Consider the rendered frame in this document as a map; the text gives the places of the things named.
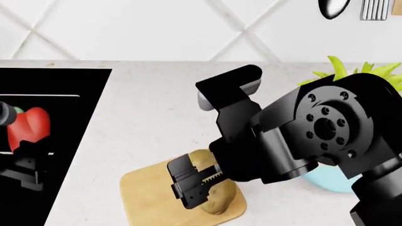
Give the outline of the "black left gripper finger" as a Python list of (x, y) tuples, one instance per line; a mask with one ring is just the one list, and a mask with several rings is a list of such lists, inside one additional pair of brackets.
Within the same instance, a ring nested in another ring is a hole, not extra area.
[(48, 138), (35, 143), (21, 141), (19, 148), (14, 150), (13, 179), (17, 180), (22, 188), (43, 191), (49, 161), (52, 158), (51, 152), (51, 142)]

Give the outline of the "light wooden cutting board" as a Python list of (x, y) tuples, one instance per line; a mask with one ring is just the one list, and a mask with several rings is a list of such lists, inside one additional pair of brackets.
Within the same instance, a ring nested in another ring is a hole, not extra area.
[(187, 210), (173, 194), (167, 163), (162, 161), (122, 176), (120, 191), (130, 226), (218, 226), (246, 212), (247, 203), (240, 189), (223, 214), (208, 214), (200, 207)]

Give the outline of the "green leafy plant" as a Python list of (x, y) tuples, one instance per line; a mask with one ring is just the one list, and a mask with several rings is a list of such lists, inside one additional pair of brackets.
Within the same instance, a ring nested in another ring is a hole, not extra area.
[(388, 84), (392, 86), (397, 92), (402, 94), (402, 73), (400, 74), (393, 74), (393, 71), (397, 69), (401, 62), (398, 63), (389, 63), (387, 65), (383, 65), (380, 67), (374, 67), (373, 63), (364, 62), (361, 71), (358, 68), (354, 69), (353, 73), (349, 74), (346, 70), (343, 62), (337, 58), (336, 56), (328, 56), (327, 57), (333, 68), (333, 73), (325, 73), (325, 72), (313, 72), (317, 78), (309, 78), (307, 80), (303, 80), (302, 82), (297, 83), (297, 86), (302, 86), (311, 82), (315, 82), (316, 80), (321, 80), (322, 78), (332, 77), (332, 81), (340, 80), (342, 78), (346, 78), (350, 75), (355, 75), (358, 73), (368, 73), (370, 75), (376, 75), (377, 77), (381, 77), (385, 79)]

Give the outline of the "red bell pepper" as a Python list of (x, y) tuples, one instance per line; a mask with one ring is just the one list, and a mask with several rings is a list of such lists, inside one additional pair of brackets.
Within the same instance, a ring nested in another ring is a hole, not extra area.
[(7, 126), (8, 144), (13, 153), (20, 147), (21, 141), (37, 143), (50, 135), (50, 116), (41, 107), (23, 111), (14, 107), (16, 120)]

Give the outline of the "silver hanging slotted utensil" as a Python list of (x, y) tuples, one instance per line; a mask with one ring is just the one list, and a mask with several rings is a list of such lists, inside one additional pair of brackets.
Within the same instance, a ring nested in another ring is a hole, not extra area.
[(388, 18), (390, 0), (362, 0), (361, 21), (385, 21)]

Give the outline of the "brown potato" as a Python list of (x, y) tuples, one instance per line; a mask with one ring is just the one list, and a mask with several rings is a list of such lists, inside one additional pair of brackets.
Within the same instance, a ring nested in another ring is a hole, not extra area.
[[(217, 163), (213, 154), (208, 149), (198, 149), (188, 155), (198, 171), (202, 171)], [(223, 214), (236, 196), (236, 191), (235, 182), (226, 179), (210, 188), (208, 201), (203, 203), (200, 208), (208, 214)]]

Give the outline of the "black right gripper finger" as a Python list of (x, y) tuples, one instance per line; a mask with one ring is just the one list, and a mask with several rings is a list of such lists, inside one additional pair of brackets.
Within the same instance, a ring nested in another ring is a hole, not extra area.
[(208, 201), (209, 190), (227, 179), (218, 164), (199, 171), (184, 154), (167, 163), (167, 170), (173, 184), (171, 188), (176, 199), (187, 209), (193, 209)]

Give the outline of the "black hanging spoon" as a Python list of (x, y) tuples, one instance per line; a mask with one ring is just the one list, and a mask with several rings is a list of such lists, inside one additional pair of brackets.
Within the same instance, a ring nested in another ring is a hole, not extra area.
[(350, 0), (318, 0), (318, 8), (324, 18), (332, 20), (342, 14), (349, 3)]

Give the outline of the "light blue plant pot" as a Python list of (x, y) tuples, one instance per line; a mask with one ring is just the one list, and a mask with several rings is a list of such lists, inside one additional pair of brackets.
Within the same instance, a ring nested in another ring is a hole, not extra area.
[(362, 177), (357, 175), (348, 179), (338, 166), (318, 164), (313, 171), (303, 177), (314, 185), (336, 193), (353, 193), (352, 185)]

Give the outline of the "black induction cooktop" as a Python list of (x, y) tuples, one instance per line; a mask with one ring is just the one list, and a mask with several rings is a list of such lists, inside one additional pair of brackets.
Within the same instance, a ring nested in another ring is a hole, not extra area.
[(44, 190), (22, 188), (13, 179), (7, 126), (0, 126), (0, 226), (44, 226), (110, 74), (109, 69), (0, 68), (0, 101), (23, 111), (44, 109), (52, 149)]

